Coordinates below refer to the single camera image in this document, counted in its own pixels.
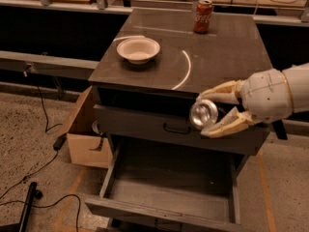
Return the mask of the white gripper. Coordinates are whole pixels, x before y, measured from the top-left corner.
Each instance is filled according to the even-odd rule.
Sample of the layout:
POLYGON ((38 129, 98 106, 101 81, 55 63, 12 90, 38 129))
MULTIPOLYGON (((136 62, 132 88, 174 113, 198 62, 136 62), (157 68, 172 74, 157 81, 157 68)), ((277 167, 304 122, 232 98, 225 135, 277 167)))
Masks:
POLYGON ((233 107, 218 123, 203 128, 201 134, 219 138, 244 131, 258 123, 270 124, 285 119, 293 112, 287 78, 276 69, 253 73, 244 81, 224 82, 201 92, 196 101, 239 104, 240 98, 244 112, 233 107))

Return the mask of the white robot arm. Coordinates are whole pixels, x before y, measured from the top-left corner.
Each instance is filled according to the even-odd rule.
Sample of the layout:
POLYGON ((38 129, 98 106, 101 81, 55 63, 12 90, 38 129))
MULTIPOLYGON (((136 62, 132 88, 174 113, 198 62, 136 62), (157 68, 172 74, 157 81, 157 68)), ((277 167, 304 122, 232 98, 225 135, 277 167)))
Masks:
POLYGON ((218 138, 260 123, 270 124, 309 110, 309 64, 255 72, 199 94, 190 109, 192 125, 218 138))

